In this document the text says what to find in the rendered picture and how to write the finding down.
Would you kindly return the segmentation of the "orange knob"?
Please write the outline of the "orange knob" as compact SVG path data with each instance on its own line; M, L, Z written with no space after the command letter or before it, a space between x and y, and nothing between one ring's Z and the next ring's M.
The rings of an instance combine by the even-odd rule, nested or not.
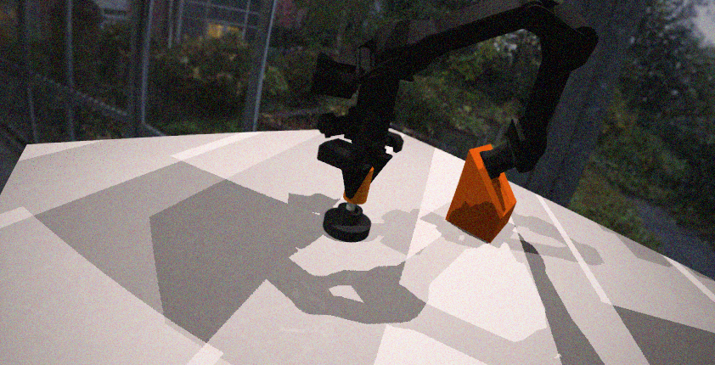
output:
M369 193L369 187L371 184L372 176L373 176L374 168L372 167L371 170L369 171L368 175L365 177L363 180L363 183L361 184L360 188L356 192L356 194L353 196L352 199L348 199L345 194L343 194L343 199L347 201L348 203L354 204L354 205L363 205L366 203L367 198L368 198L368 193Z

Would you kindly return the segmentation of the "black round pedestal with silver shaft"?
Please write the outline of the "black round pedestal with silver shaft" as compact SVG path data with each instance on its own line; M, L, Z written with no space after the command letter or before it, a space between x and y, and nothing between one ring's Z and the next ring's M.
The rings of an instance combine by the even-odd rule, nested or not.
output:
M323 228L335 239L359 242L369 236L372 223L358 205L341 203L338 208L330 208L324 214Z

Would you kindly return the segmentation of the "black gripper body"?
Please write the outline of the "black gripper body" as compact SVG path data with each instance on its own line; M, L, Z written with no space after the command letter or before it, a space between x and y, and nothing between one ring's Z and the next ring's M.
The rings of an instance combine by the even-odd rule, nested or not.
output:
M366 165L369 153L383 155L385 146L398 153L403 149L401 134L390 132L391 121L396 119L392 109L382 108L357 101L351 106L354 114L352 143L336 138L318 146L317 159L346 172L354 173Z

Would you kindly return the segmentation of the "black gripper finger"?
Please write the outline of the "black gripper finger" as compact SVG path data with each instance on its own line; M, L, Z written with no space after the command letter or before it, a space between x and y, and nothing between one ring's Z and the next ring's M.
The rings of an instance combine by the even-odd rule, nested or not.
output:
M390 159L392 159L393 155L385 153L383 155L378 155L375 153L369 153L368 159L366 164L369 164L373 166L374 172L372 176L371 182L374 181L374 179L377 177L377 175L380 173L380 171L385 167L385 165L388 163Z
M352 199L353 196L356 194L356 192L360 188L361 184L363 183L363 180L368 175L371 168L372 168L371 165L366 164L363 167L363 169L356 171L354 173L341 170L342 176L343 176L345 194L348 199Z

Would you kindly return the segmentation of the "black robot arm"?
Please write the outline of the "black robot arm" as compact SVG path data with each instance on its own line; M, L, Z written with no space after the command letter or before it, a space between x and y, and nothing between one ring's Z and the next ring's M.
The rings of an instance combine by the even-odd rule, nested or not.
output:
M310 93L392 109L400 80L414 81L438 56L526 29L540 38L542 62L525 114L511 119L507 142L479 152L489 177L531 171L547 147L547 125L572 70L585 65L598 34L577 8L554 0L487 0L432 20L383 25L354 57L320 50ZM371 54L374 67L371 67Z

